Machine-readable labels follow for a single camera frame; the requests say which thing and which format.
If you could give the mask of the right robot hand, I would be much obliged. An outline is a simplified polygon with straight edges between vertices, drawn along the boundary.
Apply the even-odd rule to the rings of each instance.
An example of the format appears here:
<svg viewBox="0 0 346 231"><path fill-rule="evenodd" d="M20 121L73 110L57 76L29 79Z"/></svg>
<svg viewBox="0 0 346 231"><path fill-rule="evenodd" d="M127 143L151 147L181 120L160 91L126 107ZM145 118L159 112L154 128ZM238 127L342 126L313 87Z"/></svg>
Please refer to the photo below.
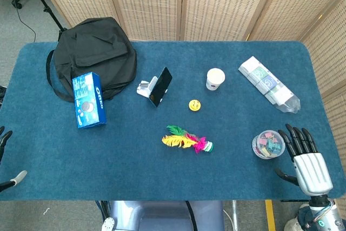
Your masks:
<svg viewBox="0 0 346 231"><path fill-rule="evenodd" d="M299 129L290 124L285 125L289 135L283 130L282 137L293 163L296 176L290 176L276 168L275 173L281 179L299 186L310 197L327 195L333 184L323 155L317 150L316 143L305 128Z"/></svg>

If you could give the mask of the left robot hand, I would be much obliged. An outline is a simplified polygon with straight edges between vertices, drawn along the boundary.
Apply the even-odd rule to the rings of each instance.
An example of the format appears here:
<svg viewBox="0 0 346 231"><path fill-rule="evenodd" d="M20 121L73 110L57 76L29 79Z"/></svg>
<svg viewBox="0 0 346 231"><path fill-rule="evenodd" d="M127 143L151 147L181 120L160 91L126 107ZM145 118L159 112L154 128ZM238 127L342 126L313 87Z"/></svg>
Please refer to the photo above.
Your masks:
<svg viewBox="0 0 346 231"><path fill-rule="evenodd" d="M0 161L3 158L7 141L8 141L8 139L12 135L12 130L9 130L8 132L6 132L3 135L4 130L5 130L5 126L1 126L1 156L0 156ZM24 180L24 178L26 177L27 173L28 172L26 170L23 170L16 177L14 177L13 179L10 179L8 181L2 182L1 183L0 192L3 192L4 190L7 190L7 189L9 189L11 187L14 187L14 186L18 185L20 182L22 182Z"/></svg>

